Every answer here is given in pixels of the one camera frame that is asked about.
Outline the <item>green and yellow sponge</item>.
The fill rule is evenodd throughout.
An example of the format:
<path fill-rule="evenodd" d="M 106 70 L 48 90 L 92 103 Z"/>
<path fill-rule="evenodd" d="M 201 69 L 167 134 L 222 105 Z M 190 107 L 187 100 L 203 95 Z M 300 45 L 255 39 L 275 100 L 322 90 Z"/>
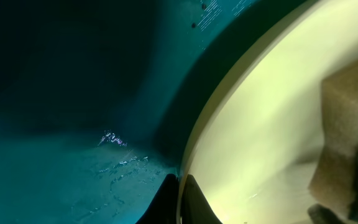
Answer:
<path fill-rule="evenodd" d="M 324 147 L 309 184 L 313 223 L 358 223 L 358 61 L 321 84 Z"/>

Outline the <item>yellow plate with sauce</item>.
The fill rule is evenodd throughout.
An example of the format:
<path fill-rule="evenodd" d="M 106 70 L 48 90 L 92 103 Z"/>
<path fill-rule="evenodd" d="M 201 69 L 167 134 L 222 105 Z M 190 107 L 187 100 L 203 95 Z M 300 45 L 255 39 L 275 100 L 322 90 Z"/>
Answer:
<path fill-rule="evenodd" d="M 205 104 L 186 145 L 177 223 L 192 175 L 222 223 L 313 223 L 324 147 L 321 84 L 358 61 L 358 1 L 261 2 L 255 40 Z"/>

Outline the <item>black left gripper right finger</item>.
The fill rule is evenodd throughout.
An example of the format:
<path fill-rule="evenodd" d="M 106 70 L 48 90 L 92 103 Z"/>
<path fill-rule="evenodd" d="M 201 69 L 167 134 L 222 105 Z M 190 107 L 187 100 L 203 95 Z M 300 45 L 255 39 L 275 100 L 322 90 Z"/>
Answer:
<path fill-rule="evenodd" d="M 222 224 L 192 175 L 187 175 L 181 199 L 182 224 Z"/>

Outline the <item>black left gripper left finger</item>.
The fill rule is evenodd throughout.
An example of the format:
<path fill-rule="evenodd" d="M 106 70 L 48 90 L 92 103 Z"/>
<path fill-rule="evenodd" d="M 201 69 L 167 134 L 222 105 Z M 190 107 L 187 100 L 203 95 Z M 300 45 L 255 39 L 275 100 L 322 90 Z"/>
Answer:
<path fill-rule="evenodd" d="M 176 224 L 178 191 L 178 178 L 175 174 L 167 174 L 136 224 Z"/>

